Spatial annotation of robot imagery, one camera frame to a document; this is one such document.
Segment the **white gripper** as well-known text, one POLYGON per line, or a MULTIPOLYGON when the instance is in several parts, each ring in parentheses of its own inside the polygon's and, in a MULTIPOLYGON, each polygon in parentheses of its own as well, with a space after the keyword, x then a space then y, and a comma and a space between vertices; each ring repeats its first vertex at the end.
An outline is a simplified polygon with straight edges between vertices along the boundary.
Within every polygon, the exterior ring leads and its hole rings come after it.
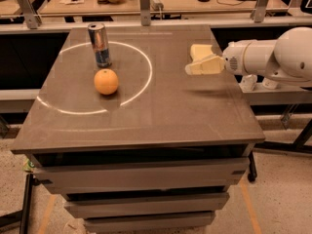
POLYGON ((193 61, 185 66, 188 75, 219 74, 225 69, 235 75, 246 75, 244 53, 247 41, 230 42, 225 50, 209 45, 208 58, 193 61))

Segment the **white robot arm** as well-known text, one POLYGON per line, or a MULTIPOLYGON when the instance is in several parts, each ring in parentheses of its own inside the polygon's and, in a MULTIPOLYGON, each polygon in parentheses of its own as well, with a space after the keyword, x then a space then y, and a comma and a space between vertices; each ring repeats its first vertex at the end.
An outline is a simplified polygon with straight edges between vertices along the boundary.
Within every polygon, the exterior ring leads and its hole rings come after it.
POLYGON ((276 40, 230 42, 222 56, 212 45, 194 44, 188 75, 218 74, 223 69, 234 75, 259 75, 274 82, 312 87, 312 28, 296 27, 276 40))

